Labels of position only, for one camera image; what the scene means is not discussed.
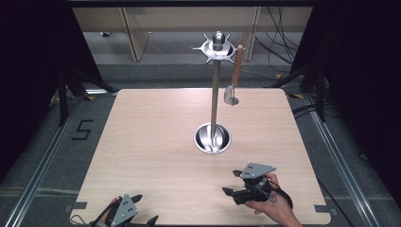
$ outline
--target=metal rod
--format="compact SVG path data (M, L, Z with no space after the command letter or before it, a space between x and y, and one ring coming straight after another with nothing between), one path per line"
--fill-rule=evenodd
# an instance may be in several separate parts
M212 119L210 123L210 137L216 136L216 121L218 115L218 81L220 76L220 60L214 60L213 68L213 94L212 94Z

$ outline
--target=cable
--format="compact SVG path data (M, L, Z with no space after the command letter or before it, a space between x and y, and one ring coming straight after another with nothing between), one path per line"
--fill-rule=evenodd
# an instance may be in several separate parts
M229 65L221 65L221 67L222 67L222 68L234 68L233 66L229 66ZM262 72L254 72L254 71L245 70L245 69L240 69L240 71L241 71L241 72L244 72L244 73L249 73L249 74L259 74L259 75L263 75L263 76L265 76L265 77L267 77L267 78L269 78L269 79L275 79L275 80L277 80L276 77L270 76L270 75L265 74L265 73L262 73Z
M340 116L334 116L334 115L331 115L331 114L328 114L328 113L324 113L324 115L330 116L331 118L335 118L335 119L341 119Z
M276 202L277 201L277 199L275 197L274 197L275 201L274 200L270 200L270 198L273 197L270 193L267 193L267 192L263 191L262 189L260 189L258 187L256 187L256 190L260 191L263 195L265 195L266 199L268 199L269 201L272 201L272 202Z
M75 218L75 217L79 218L80 221L81 221L81 223L74 221L73 218ZM85 223L85 221L80 217L80 215L73 215L73 216L70 218L70 221L71 221L71 223L76 224L76 225L88 225L88 224Z
M327 195L330 197L330 199L336 204L336 206L339 208L340 212L344 215L345 219L348 221L348 223L350 224L351 227L354 227L354 224L352 223L352 221L348 218L348 216L345 214L345 212L342 210L342 208L340 207L339 203L334 199L334 197L331 195L331 193L327 190L327 188L324 186L324 184L322 183L322 181L319 178L318 179L318 183L321 185L321 187L323 188L323 190L327 193Z
M309 109L309 108L316 108L316 104L306 105L306 106L302 106L300 108L297 108L297 109L292 111L292 114L296 114L298 112L301 112L301 111L303 111L305 109Z
M279 22L277 24L276 21L274 20L274 17L272 15L271 11L270 11L270 8L268 7L268 11L269 11L270 17L271 17L271 19L272 19L272 21L274 23L275 28L276 28L276 33L274 34L273 41L275 40L275 37L277 36L277 33L278 33L280 35L281 39L283 40L284 44L285 44L286 51L288 53L288 57L290 58L290 60L292 62L291 56L292 57L294 57L294 56L293 56L292 52L288 49L288 45L287 45L286 38L285 38L285 35L284 35L283 20L282 20L282 18L283 18L283 8L279 7L278 9L279 9Z
M276 186L276 188L271 188L270 190L278 193L280 196L282 196L284 199L286 199L286 201L288 202L288 205L289 205L289 207L291 207L291 209L294 208L294 204L293 204L292 199L289 196L289 194L287 194L287 192L285 192L283 189L281 189L281 187L277 183L274 183L272 181L270 181L270 183L272 183Z
M309 109L307 112L304 112L304 113L301 113L301 114L295 116L294 119L298 119L300 116L305 115L305 114L307 114L307 113L314 112L314 111L316 111L316 108L313 109L313 110L310 110L310 109Z
M265 32L265 33L266 33L266 36L267 36L272 42L274 42L274 44L278 44L278 45L281 45L281 46L283 46L283 47L286 47L284 44L277 43L277 42L268 34L268 32ZM287 46L287 48L292 49L292 50L295 50L295 51L298 50L297 48L294 48L294 47L291 47L291 46Z
M275 52L274 50L272 50L271 48L265 46L264 44L262 44L262 42L260 42L260 40L255 36L254 37L266 50L268 50L271 54L275 55L277 58L285 61L288 64L292 64L291 61L287 60L286 58L284 58L283 56L281 56L279 53Z
M151 46L153 46L153 48L154 48L157 52L159 52L160 54L162 54L163 57L164 57L167 61L169 61L169 62L171 62L171 63L174 63L174 64L194 64L194 63L185 62L185 61L172 61L172 60L170 60L168 57L166 57L166 54L165 54L163 51L161 51L159 48L157 48L156 45L153 44L153 42L152 42L150 39L148 39L148 43L149 43Z
M285 33L283 33L284 38L287 39L287 41L289 41L291 44L293 44L295 47L297 47L296 50L298 50L299 45L297 45L295 42L293 42L292 40L290 40Z

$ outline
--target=black curtain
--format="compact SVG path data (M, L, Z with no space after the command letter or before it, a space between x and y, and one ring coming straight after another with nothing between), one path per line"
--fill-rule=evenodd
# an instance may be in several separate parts
M335 48L324 56L329 60L323 65L328 92L362 152L401 207L401 2L349 3L346 23L341 27L343 35L333 40ZM309 32L302 39L293 70L315 56L313 44L323 38L320 29L327 11L313 10L315 16L307 25Z
M0 182L29 146L57 91L61 69L73 66L102 81L66 3L0 3Z

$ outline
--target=gray floor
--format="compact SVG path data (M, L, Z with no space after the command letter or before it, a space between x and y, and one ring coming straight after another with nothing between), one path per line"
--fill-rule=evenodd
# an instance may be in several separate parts
M300 33L287 35L295 43L302 37ZM152 33L146 53L139 62L132 61L127 38L123 33L112 33L110 37L101 37L99 33L85 33L85 37L102 77L116 88L211 87L212 66L205 65L206 58L201 52L190 48L198 47L204 42L201 33ZM264 44L270 45L266 34L260 33L257 37ZM235 33L232 33L230 41L233 44L240 42ZM274 45L273 48L288 57L287 51L282 46ZM278 75L286 76L287 73L274 71L269 66L269 58L274 68L289 70L289 64L269 56L268 52L256 43L252 60L243 63L239 86L266 87L273 84ZM232 65L224 63L221 70L221 87L226 87L230 83L231 72ZM287 94L300 94L298 86L301 80L302 77L299 77L283 89ZM70 101L71 105L78 103L78 107L66 127L66 132L56 149L56 155L51 160L51 165L20 226L72 226L69 221L70 212L66 208L73 205L77 198L114 99L115 96L101 95L95 96L93 100L79 101L74 98ZM289 98L288 102L293 110L306 104L304 98ZM324 112L326 125L363 195L370 203L375 217L381 226L399 226L400 209L369 162L357 156L360 150L353 136L332 106L325 106ZM82 120L92 120L84 125L87 127L85 129L91 130L89 137L87 140L73 140L82 136L82 132L77 131ZM333 195L354 226L364 226L363 218L314 123L312 113L300 116L296 122L317 178ZM21 154L0 185L0 224L6 223L9 212L29 184L54 134L59 129L58 123L59 108L55 102L49 107L42 126L32 139L31 146ZM332 221L328 226L349 226L339 207L324 190L323 195L332 211Z

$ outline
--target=black cable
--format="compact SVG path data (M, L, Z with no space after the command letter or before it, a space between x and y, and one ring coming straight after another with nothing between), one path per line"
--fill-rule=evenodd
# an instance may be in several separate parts
M79 222L74 221L73 218L75 218L75 217L78 217L82 223L79 223ZM76 224L76 225L88 225L88 224L85 223L85 221L80 217L80 215L73 215L73 216L70 218L70 221L71 221L71 223Z
M290 40L285 33L283 33L284 38L286 38L291 44L293 44L295 47L297 48L293 48L294 50L298 50L299 45L297 45L295 42L293 42L292 40Z
M288 64L292 64L291 61L287 60L286 58L284 58L283 56L281 56L279 53L275 52L274 50L272 50L271 48L265 46L264 44L262 44L262 42L255 36L254 37L266 50L268 50L271 54L275 55L277 58L285 61Z
M309 109L309 108L316 108L316 104L306 105L306 106L302 106L300 108L297 108L297 109L292 111L292 114L296 114L298 112L301 112L301 111L303 111L305 109Z
M331 193L327 190L327 188L324 186L324 184L322 183L322 181L318 179L318 183L321 185L321 187L323 188L323 190L327 193L327 195L330 197L330 199L336 204L336 206L339 208L340 212L344 215L345 219L348 221L348 223L350 224L351 227L354 227L354 224L352 223L352 221L348 218L348 216L345 214L345 212L342 210L342 208L340 207L339 203L334 199L334 197L331 195Z
M335 118L335 119L341 119L341 117L340 116L334 116L334 115L331 115L331 114L328 114L328 113L324 113L324 115L327 115L327 116L330 116L331 118Z
M293 209L294 204L293 204L292 199L289 196L289 194L287 194L287 192L285 192L283 189L281 189L281 187L277 183L270 181L270 184L274 184L276 186L276 188L271 188L270 190L277 192L280 196L282 196L284 199L286 199L289 207L291 207L291 209Z
M277 44L277 45L281 45L281 46L283 46L283 47L286 47L284 44L277 43L277 42L268 34L268 32L265 32L265 33L266 33L266 36L267 36L272 42L274 42L274 44ZM291 47L291 46L288 46L288 48L289 48L289 49L292 49L292 50L295 50L295 51L298 50L297 48L294 48L294 47Z
M288 57L289 57L289 59L290 59L291 62L292 62L293 59L294 59L294 55L292 54L291 50L288 49L288 44L287 44L286 38L285 38L285 36L284 36L284 29L283 29L283 8L282 8L282 7L279 7L279 8L278 8L278 12L279 12L279 19L280 19L280 20L278 21L278 27L281 27L281 33L280 33L280 30L279 30L278 32L280 33L280 36L281 36L281 38L283 39L283 42L284 42L284 44L285 44L285 46L286 46L286 51L287 51Z
M314 112L314 111L316 111L316 108L313 109L313 110L309 109L307 112L304 112L304 113L301 113L301 114L295 116L294 119L298 119L300 116L303 116L303 115L305 115L307 113L311 113L311 112Z
M272 16L271 14L270 14L270 17L271 17L272 21L273 21L274 24L275 24L274 18L273 18L273 16ZM272 48L273 48L273 44L275 43L275 38L277 37L278 31L279 31L279 30L276 29L276 32L274 33L274 37L273 37L273 39L272 39L272 42L271 42L270 48L269 48L270 50L272 50ZM291 61L288 61L288 60L285 60L285 61L286 61L288 64L292 64ZM270 52L268 53L268 63L269 63L270 68L272 68L273 70L275 70L275 71L277 71L277 72L281 72L281 73L290 73L290 72L284 72L284 71L282 71L282 70L276 69L276 68L274 68L274 67L271 65L271 63L270 63Z
M291 58L292 52L288 49L288 44L287 44L287 42L286 42L286 38L285 38L285 35L284 35L283 20L282 20L282 17L283 17L283 8L282 8L282 7L279 7L278 9L279 9L279 23L278 23L278 25L277 25L276 21L274 20L273 15L272 15L272 13L271 13L271 11L270 11L270 8L268 7L268 11L269 11L270 17L271 17L271 19L272 19L272 21L273 21L273 23L274 23L275 28L276 28L276 34L274 35L274 40L275 40L275 37L276 37L276 35L277 35L277 33L278 33L278 34L280 35L281 39L283 40L284 44L285 44L288 57L289 57L290 60L292 61L292 58Z

